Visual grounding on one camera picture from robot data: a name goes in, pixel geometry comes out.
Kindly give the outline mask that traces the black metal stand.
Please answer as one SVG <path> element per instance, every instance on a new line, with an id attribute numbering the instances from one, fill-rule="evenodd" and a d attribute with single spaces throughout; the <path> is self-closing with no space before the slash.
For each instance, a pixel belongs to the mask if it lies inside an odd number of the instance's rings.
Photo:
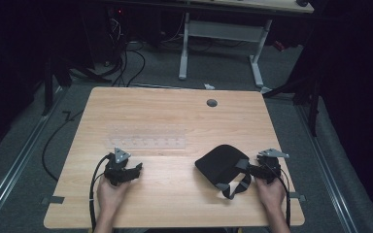
<path id="1" fill-rule="evenodd" d="M 72 84 L 72 78 L 69 74 L 70 69 L 78 70 L 90 80 L 99 83 L 108 82 L 108 80 L 104 79 L 101 75 L 97 75 L 65 57 L 58 55 L 50 56 L 45 63 L 45 109 L 43 111 L 44 116 L 47 116 L 49 114 L 54 102 L 53 79 L 57 80 L 60 87 L 69 88 Z"/>
<path id="2" fill-rule="evenodd" d="M 309 114 L 307 116 L 307 126 L 310 133 L 316 137 L 317 116 L 319 113 L 318 105 L 320 99 L 320 89 L 322 84 L 322 75 L 308 76 L 296 81 L 286 83 L 263 93 L 264 98 L 271 98 L 280 93 L 293 90 L 294 96 L 292 102 L 294 105 L 309 104 Z"/>

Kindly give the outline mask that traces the person's left hand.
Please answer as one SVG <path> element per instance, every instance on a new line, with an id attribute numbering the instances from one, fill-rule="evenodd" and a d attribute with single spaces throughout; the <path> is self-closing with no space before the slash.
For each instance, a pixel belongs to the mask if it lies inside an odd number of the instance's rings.
<path id="1" fill-rule="evenodd" d="M 100 215 L 113 216 L 122 204 L 129 187 L 130 182 L 114 186 L 108 179 L 102 177 L 97 187 Z"/>

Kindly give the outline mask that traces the clear plastic tray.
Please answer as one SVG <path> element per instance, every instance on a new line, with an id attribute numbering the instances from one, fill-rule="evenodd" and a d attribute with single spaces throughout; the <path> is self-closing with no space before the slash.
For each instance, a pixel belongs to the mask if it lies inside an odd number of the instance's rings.
<path id="1" fill-rule="evenodd" d="M 177 124 L 118 124 L 108 127 L 104 144 L 123 150 L 183 150 L 186 129 Z"/>

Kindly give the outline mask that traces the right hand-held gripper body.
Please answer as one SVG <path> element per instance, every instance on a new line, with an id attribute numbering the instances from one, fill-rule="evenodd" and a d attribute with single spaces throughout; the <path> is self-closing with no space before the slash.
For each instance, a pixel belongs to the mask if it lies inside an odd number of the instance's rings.
<path id="1" fill-rule="evenodd" d="M 281 165 L 278 158 L 289 158 L 287 153 L 275 149 L 262 150 L 258 153 L 256 160 L 258 165 L 255 167 L 255 176 L 259 179 L 272 183 L 281 176 Z"/>

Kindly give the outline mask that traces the black pouch with strap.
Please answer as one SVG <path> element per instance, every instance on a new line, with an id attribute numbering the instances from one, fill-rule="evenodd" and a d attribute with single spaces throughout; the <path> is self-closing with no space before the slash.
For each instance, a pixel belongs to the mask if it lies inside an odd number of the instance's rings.
<path id="1" fill-rule="evenodd" d="M 249 158 L 231 145 L 220 145 L 195 161 L 195 167 L 222 195 L 232 200 L 251 184 Z"/>

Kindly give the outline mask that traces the person's right hand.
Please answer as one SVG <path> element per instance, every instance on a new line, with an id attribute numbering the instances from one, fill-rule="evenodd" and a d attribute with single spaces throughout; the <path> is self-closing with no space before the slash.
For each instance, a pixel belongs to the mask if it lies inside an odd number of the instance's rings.
<path id="1" fill-rule="evenodd" d="M 255 183 L 259 200 L 264 208 L 270 213 L 280 211 L 286 196 L 286 191 L 281 182 L 275 179 L 272 183 L 267 183 L 265 180 L 256 178 Z"/>

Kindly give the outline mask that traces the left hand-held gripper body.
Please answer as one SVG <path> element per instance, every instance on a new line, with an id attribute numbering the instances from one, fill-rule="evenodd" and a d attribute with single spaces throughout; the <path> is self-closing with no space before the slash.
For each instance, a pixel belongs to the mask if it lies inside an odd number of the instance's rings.
<path id="1" fill-rule="evenodd" d="M 122 178 L 127 172 L 125 166 L 130 156 L 130 153 L 120 148 L 115 148 L 115 152 L 110 154 L 109 161 L 105 166 L 104 176 L 110 181 L 111 185 L 117 186 L 119 183 L 123 183 Z"/>

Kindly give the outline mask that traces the metal floor rail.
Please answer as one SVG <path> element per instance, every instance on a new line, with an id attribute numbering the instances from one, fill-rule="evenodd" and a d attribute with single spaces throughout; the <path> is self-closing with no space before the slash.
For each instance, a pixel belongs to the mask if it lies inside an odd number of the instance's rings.
<path id="1" fill-rule="evenodd" d="M 24 145 L 17 154 L 17 157 L 11 163 L 11 167 L 5 174 L 0 182 L 0 210 L 4 205 L 6 199 L 10 195 L 13 187 L 17 183 L 20 174 L 25 168 L 28 160 L 31 157 L 33 150 L 36 147 L 37 141 L 42 135 L 45 126 L 48 123 L 54 109 L 57 107 L 58 103 L 63 99 L 67 93 L 67 87 L 58 87 L 54 93 L 53 105 L 45 111 L 44 115 L 40 115 L 38 122 L 34 125 L 34 128 L 30 132 L 28 138 L 26 139 Z"/>
<path id="2" fill-rule="evenodd" d="M 358 233 L 356 224 L 352 218 L 350 209 L 347 206 L 344 195 L 342 194 L 337 182 L 335 181 L 335 178 L 325 159 L 321 144 L 319 140 L 311 133 L 305 109 L 303 107 L 296 107 L 295 110 L 300 117 L 303 128 L 306 131 L 310 144 L 312 145 L 313 156 L 317 160 L 323 183 L 326 187 L 332 206 L 334 207 L 334 210 L 340 220 L 344 232 Z"/>

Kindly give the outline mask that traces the white metal desk frame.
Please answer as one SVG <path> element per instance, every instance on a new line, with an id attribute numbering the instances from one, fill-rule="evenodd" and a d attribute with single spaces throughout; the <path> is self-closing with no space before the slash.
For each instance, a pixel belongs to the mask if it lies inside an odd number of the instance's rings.
<path id="1" fill-rule="evenodd" d="M 263 26 L 194 20 L 189 18 L 189 13 L 186 13 L 179 79 L 185 80 L 187 78 L 188 39 L 190 37 L 249 42 L 257 44 L 254 54 L 249 56 L 249 61 L 252 67 L 255 85 L 260 89 L 263 89 L 264 82 L 259 70 L 258 60 L 269 34 L 271 24 L 272 19 L 267 19 Z"/>

